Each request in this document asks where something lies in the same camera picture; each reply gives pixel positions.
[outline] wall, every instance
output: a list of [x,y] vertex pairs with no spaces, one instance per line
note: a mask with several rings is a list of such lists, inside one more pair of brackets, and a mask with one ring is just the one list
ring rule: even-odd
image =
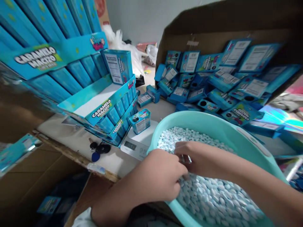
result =
[[113,31],[133,45],[161,40],[164,28],[182,11],[219,0],[107,0]]

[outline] pile of candy tablets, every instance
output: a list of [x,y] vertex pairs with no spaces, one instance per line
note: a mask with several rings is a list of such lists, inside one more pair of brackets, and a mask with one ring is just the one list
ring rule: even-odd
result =
[[[219,140],[180,127],[165,130],[157,148],[173,154],[178,141],[199,141],[234,153],[233,149]],[[194,174],[190,174],[189,181],[180,179],[180,184],[181,191],[177,197],[179,203],[210,225],[249,227],[264,218],[263,212],[237,184]]]

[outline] hand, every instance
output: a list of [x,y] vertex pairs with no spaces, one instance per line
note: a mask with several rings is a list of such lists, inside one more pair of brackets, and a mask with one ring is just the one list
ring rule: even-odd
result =
[[195,141],[177,142],[175,155],[183,155],[189,172],[203,177],[232,181],[247,162],[245,159],[204,143]]
[[179,157],[155,149],[122,180],[131,184],[138,204],[154,201],[172,201],[180,192],[178,179],[188,174]]

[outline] cardboard box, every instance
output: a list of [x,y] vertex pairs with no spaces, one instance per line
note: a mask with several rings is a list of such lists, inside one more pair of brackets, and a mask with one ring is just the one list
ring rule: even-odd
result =
[[[283,44],[267,67],[302,64],[302,21],[298,20],[301,14],[301,3],[296,0],[226,0],[185,10],[164,29],[156,69],[160,63],[165,64],[169,50],[200,50],[200,55],[221,53],[227,41],[246,37],[253,40],[251,45]],[[302,72],[301,69],[283,83],[269,101],[288,88]]]

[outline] candy box display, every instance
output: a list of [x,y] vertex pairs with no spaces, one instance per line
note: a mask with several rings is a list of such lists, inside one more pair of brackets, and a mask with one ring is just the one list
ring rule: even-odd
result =
[[185,51],[183,53],[179,72],[180,73],[195,72],[199,55],[200,55],[200,51]]
[[250,47],[241,61],[239,72],[261,72],[280,47],[281,44],[261,44]]
[[251,39],[235,39],[229,41],[224,51],[222,65],[235,66],[252,42]]
[[181,87],[176,87],[174,92],[170,95],[170,98],[177,102],[185,102],[188,96],[189,90]]
[[151,113],[148,109],[143,109],[140,112],[129,118],[131,125],[133,127],[134,133],[139,134],[147,129],[151,123]]
[[179,81],[178,81],[178,87],[181,88],[189,88],[191,81],[194,79],[196,76],[195,73],[183,73],[179,76]]
[[198,106],[202,107],[203,109],[206,109],[210,112],[217,112],[220,107],[214,103],[212,103],[211,101],[207,100],[207,99],[201,99],[199,102],[198,102]]
[[131,53],[128,50],[102,51],[104,61],[115,84],[125,84],[133,76]]
[[180,55],[180,51],[169,50],[166,55],[165,65],[173,65],[176,68]]
[[228,92],[236,86],[240,80],[229,73],[219,70],[208,77],[208,82],[223,92]]
[[221,63],[223,53],[202,55],[199,57],[196,72],[215,72]]

